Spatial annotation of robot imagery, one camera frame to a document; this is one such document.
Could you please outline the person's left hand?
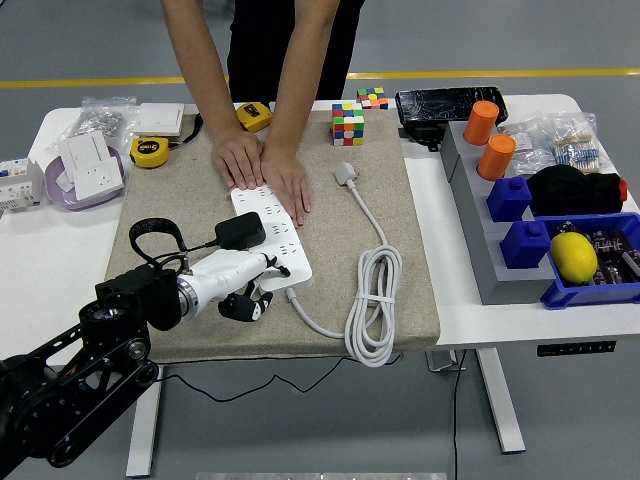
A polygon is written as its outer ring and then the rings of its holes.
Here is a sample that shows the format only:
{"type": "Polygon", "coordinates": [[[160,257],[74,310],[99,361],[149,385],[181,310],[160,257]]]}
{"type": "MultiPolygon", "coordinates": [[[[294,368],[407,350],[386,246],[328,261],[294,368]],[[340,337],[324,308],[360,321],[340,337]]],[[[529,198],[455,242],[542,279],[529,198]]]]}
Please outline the person's left hand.
{"type": "Polygon", "coordinates": [[[266,142],[260,156],[261,173],[295,227],[305,224],[311,210],[307,175],[296,150],[286,145],[266,142]]]}

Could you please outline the person's right hand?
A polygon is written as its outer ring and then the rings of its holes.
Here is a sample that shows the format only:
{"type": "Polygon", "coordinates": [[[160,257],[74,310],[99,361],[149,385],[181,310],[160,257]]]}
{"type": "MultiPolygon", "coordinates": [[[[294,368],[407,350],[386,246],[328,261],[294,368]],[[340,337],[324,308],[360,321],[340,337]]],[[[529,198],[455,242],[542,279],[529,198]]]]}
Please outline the person's right hand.
{"type": "Polygon", "coordinates": [[[263,185],[262,146],[255,134],[233,127],[215,130],[212,138],[212,160],[229,190],[263,185]]]}

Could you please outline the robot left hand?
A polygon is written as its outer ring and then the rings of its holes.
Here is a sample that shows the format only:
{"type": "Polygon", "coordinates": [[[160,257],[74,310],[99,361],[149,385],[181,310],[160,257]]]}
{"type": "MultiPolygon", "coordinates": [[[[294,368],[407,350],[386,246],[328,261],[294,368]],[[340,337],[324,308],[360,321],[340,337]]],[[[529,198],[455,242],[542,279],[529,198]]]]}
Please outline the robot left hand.
{"type": "Polygon", "coordinates": [[[254,322],[268,309],[273,294],[264,293],[258,300],[257,279],[269,268],[285,278],[291,275],[276,256],[238,250],[217,250],[198,261],[190,273],[178,276],[181,314],[185,320],[200,315],[211,302],[219,302],[219,313],[229,319],[254,322]]]}

